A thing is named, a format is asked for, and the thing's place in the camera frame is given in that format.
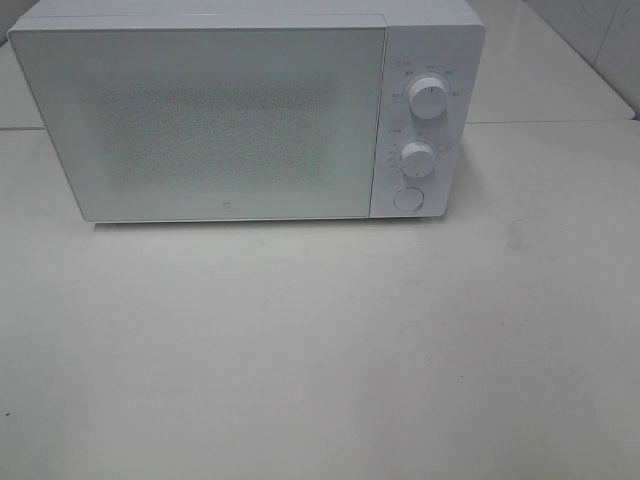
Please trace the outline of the round white door button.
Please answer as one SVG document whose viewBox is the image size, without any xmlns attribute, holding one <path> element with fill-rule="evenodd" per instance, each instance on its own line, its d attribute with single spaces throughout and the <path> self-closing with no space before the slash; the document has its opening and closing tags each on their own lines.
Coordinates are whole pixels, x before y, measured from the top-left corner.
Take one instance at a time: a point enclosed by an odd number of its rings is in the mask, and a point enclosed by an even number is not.
<svg viewBox="0 0 640 480">
<path fill-rule="evenodd" d="M 395 194 L 393 203 L 398 210 L 416 212 L 424 204 L 424 194 L 417 188 L 404 188 Z"/>
</svg>

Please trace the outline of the white timer knob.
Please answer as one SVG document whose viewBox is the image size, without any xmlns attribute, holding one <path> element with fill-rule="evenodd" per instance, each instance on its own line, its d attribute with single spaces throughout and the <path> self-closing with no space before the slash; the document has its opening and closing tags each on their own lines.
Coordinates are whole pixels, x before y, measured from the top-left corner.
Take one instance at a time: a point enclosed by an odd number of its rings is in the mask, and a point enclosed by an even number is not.
<svg viewBox="0 0 640 480">
<path fill-rule="evenodd" d="M 429 176 L 436 165 L 434 149 L 424 142 L 412 142 L 405 145 L 399 154 L 399 166 L 402 173 L 411 179 Z"/>
</svg>

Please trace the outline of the white microwave door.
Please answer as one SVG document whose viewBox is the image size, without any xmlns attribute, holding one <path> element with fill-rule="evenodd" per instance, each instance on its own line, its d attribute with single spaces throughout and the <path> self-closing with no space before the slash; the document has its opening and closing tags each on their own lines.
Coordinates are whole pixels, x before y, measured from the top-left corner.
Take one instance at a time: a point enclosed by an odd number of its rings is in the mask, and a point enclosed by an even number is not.
<svg viewBox="0 0 640 480">
<path fill-rule="evenodd" d="M 369 214 L 379 15 L 26 17 L 9 39 L 89 222 Z"/>
</svg>

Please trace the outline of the upper white power knob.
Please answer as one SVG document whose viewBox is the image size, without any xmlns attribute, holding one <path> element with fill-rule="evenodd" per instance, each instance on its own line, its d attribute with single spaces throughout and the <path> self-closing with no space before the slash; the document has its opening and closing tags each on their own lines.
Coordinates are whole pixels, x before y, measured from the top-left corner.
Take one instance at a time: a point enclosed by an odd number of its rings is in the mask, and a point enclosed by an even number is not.
<svg viewBox="0 0 640 480">
<path fill-rule="evenodd" d="M 411 113 L 421 120 L 435 119 L 447 110 L 449 94 L 448 83 L 442 77 L 422 75 L 407 89 Z"/>
</svg>

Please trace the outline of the white microwave oven body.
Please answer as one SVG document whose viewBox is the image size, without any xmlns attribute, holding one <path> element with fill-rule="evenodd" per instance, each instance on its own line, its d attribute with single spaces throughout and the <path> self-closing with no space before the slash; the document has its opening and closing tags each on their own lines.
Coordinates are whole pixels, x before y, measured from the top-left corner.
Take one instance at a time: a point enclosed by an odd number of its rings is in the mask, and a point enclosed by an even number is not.
<svg viewBox="0 0 640 480">
<path fill-rule="evenodd" d="M 370 211 L 364 218 L 443 215 L 486 35 L 479 16 L 465 1 L 40 1 L 18 21 L 26 17 L 222 14 L 381 16 L 386 23 L 386 43 Z M 431 120 L 415 117 L 407 96 L 409 85 L 425 74 L 442 77 L 450 88 L 447 110 Z M 400 169 L 400 151 L 412 142 L 428 143 L 435 151 L 436 165 L 427 177 L 411 179 Z M 405 212 L 394 206 L 395 194 L 404 188 L 423 192 L 419 211 Z"/>
</svg>

